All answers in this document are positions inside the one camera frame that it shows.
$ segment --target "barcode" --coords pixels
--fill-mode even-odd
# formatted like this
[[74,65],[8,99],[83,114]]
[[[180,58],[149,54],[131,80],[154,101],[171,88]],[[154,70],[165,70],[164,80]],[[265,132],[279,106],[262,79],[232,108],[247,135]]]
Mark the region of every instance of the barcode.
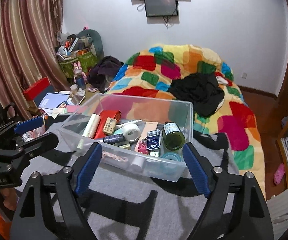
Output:
[[154,130],[147,133],[147,136],[159,135],[160,130]]

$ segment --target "rabbit ears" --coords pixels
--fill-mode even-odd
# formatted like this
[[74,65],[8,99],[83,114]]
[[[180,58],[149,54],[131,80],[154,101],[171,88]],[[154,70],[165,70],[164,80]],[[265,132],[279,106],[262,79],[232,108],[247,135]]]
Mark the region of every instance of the rabbit ears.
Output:
[[77,62],[77,64],[76,64],[76,62],[74,62],[74,67],[81,67],[81,62]]

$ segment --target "colorful patchwork quilt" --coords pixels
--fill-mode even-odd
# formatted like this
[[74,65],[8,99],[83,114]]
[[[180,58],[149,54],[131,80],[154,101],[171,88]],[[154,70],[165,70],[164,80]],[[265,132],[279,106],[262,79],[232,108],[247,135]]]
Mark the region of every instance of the colorful patchwork quilt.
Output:
[[219,85],[225,97],[224,104],[215,114],[203,118],[194,113],[193,129],[206,134],[226,133],[240,174],[253,172],[265,195],[264,153],[256,117],[233,82],[231,68],[211,49],[192,45],[158,45],[143,50],[121,67],[108,93],[175,99],[167,92],[172,80],[195,72],[215,72],[216,76],[227,80],[228,85]]

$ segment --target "hand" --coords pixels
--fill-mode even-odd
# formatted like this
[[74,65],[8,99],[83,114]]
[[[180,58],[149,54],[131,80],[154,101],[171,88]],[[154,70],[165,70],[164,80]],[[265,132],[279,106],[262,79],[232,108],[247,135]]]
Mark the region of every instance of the hand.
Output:
[[4,206],[9,210],[14,211],[17,207],[17,193],[15,188],[2,188],[0,189],[0,192],[4,197]]

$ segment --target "ridged blue pad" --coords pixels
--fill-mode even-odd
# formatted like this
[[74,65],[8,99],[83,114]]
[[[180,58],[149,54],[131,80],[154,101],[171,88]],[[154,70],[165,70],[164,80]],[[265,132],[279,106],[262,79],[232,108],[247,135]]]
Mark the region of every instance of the ridged blue pad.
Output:
[[101,159],[102,146],[97,144],[76,178],[76,187],[74,190],[76,194],[81,195],[86,192],[93,179],[94,173],[100,164]]
[[208,177],[187,144],[183,147],[183,158],[191,173],[197,191],[208,198],[211,193],[208,187]]
[[30,120],[19,123],[14,128],[14,132],[17,134],[24,134],[28,131],[32,131],[36,128],[39,128],[42,125],[43,125],[43,118],[38,116],[38,117],[32,118]]

